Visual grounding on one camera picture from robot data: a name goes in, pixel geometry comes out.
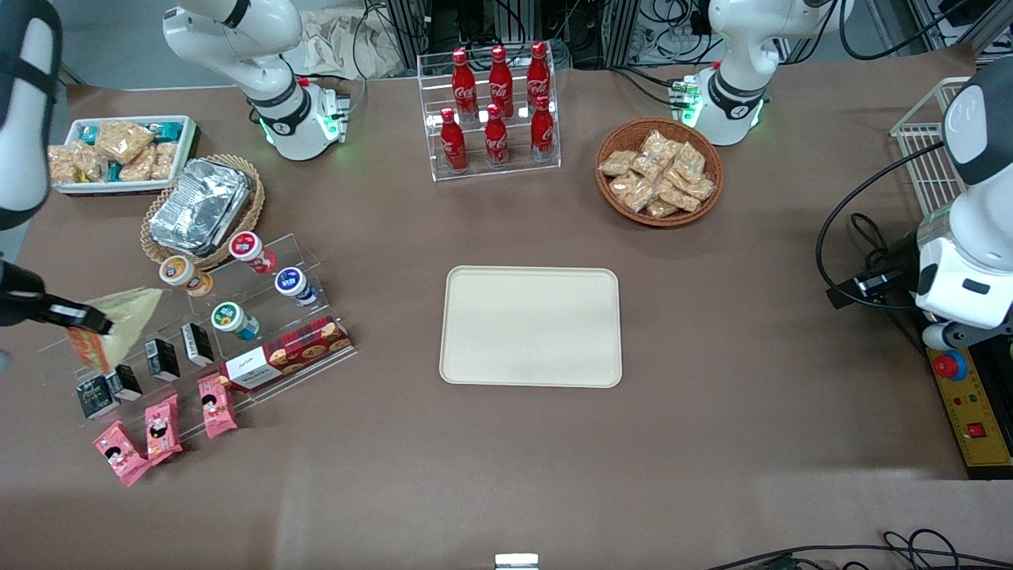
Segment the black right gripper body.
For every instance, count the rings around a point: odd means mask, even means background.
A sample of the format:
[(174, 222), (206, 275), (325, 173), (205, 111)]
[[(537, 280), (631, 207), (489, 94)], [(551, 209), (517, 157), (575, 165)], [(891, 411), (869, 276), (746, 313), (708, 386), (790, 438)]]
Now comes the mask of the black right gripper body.
[(46, 284), (28, 269), (1, 262), (1, 327), (35, 320), (46, 309)]

